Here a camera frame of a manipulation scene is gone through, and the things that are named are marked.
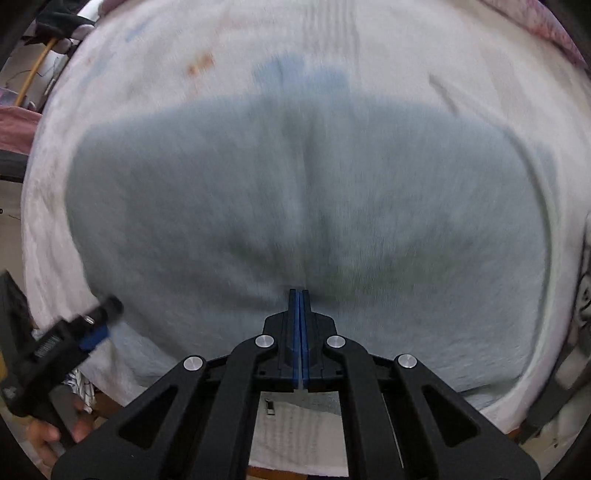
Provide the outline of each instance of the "gray cloth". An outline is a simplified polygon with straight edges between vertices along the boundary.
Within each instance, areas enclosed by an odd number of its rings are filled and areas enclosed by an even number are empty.
[[[257,335],[292,287],[480,406],[535,345],[544,209],[524,159],[476,120],[353,94],[197,102],[90,131],[66,207],[90,288],[125,306],[111,335],[144,385]]]

